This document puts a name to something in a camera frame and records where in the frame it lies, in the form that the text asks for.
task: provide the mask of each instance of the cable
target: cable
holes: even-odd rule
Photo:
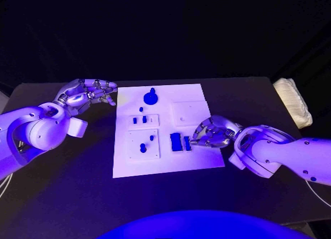
[[[312,189],[312,187],[311,187],[311,185],[309,185],[309,183],[308,183],[308,181],[305,180],[305,182],[307,182],[307,185],[308,185],[308,187],[311,188],[311,191],[314,192],[314,194],[317,195],[317,197],[321,199],[321,201],[331,207],[331,204],[318,196],[318,194],[317,194],[317,192],[314,191],[314,189]]]
[[[2,184],[0,184],[0,187],[2,187],[3,184],[6,183],[7,179],[9,179],[9,176],[4,178],[4,181],[3,181]]]
[[[7,186],[9,186],[9,182],[10,182],[10,179],[12,179],[12,175],[13,175],[13,173],[7,176],[7,177],[9,177],[9,181],[7,181],[7,183],[6,183],[6,186],[4,186],[4,189],[3,189],[3,191],[2,191],[0,197],[2,197],[2,195],[3,195],[3,193],[4,193],[4,191],[6,191],[6,188],[7,188]]]

